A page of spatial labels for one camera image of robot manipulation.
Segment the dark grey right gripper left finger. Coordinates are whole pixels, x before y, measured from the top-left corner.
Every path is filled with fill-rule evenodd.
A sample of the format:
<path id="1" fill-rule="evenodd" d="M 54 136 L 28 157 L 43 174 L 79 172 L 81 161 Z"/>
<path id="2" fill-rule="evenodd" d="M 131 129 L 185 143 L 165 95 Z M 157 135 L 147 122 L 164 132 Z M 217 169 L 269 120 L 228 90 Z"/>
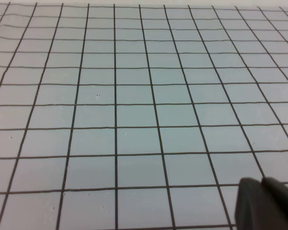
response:
<path id="1" fill-rule="evenodd" d="M 281 213 L 259 181 L 252 178 L 240 180 L 235 222 L 239 230 L 279 230 L 282 228 Z"/>

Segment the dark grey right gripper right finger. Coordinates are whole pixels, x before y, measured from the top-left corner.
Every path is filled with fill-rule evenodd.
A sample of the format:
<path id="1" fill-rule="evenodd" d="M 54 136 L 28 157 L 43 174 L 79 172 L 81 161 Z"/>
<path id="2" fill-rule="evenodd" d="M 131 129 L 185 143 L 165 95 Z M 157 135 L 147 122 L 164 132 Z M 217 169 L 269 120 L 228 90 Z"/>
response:
<path id="1" fill-rule="evenodd" d="M 272 177 L 263 178 L 261 183 L 288 219 L 288 186 Z"/>

